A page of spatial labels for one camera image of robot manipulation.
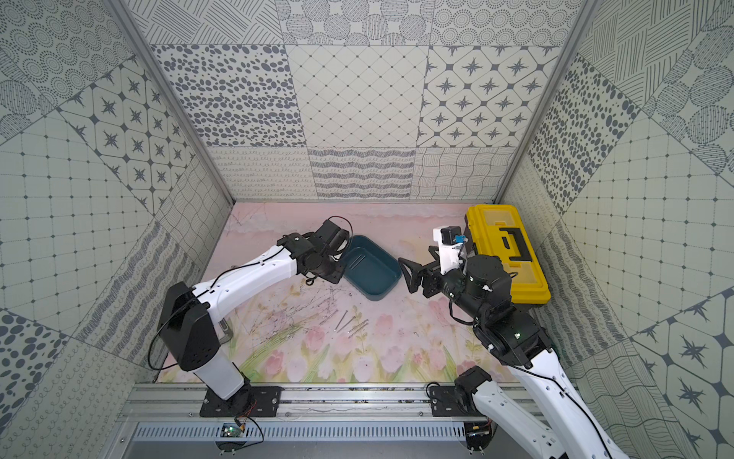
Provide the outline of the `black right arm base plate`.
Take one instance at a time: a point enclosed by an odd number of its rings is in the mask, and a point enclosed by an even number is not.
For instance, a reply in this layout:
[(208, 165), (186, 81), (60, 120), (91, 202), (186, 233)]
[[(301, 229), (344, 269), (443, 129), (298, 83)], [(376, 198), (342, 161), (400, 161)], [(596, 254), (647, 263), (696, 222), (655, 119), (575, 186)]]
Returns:
[(468, 405), (455, 386), (441, 386), (437, 382), (431, 382), (426, 386), (425, 392), (434, 418), (480, 416), (478, 411)]

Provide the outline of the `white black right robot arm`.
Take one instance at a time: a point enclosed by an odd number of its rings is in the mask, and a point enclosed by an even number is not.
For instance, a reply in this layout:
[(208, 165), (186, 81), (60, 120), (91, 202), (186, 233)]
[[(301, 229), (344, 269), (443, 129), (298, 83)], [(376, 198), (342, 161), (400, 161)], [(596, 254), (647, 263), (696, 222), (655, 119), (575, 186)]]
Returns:
[(432, 246), (433, 262), (402, 258), (409, 292), (442, 294), (469, 318), (475, 337), (522, 384), (544, 418), (508, 397), (474, 366), (454, 381), (459, 404), (495, 422), (533, 458), (623, 458), (625, 452), (594, 418), (566, 375), (552, 341), (512, 303), (512, 277), (496, 256), (462, 256), (462, 247)]

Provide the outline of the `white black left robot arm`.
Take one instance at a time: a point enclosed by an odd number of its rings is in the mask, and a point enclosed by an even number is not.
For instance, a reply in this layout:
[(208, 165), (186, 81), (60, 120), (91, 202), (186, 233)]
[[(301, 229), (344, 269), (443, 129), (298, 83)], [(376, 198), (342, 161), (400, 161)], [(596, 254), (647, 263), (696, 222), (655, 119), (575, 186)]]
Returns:
[(215, 279), (194, 286), (178, 282), (168, 288), (157, 325), (169, 354), (183, 371), (194, 374), (220, 400), (245, 396), (250, 381), (221, 350), (216, 325), (237, 307), (267, 288), (302, 275), (336, 284), (345, 267), (341, 261), (352, 242), (352, 227), (343, 229), (336, 216), (315, 231), (290, 233), (252, 261), (229, 268)]

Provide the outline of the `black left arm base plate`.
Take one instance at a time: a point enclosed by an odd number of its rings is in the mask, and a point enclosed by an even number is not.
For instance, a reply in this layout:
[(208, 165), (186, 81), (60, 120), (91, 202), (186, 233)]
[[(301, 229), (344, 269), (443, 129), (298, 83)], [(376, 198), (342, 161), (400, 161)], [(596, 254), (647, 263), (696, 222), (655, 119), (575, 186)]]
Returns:
[(264, 417), (277, 415), (283, 388), (245, 384), (229, 399), (220, 398), (212, 389), (206, 391), (199, 415), (202, 418)]

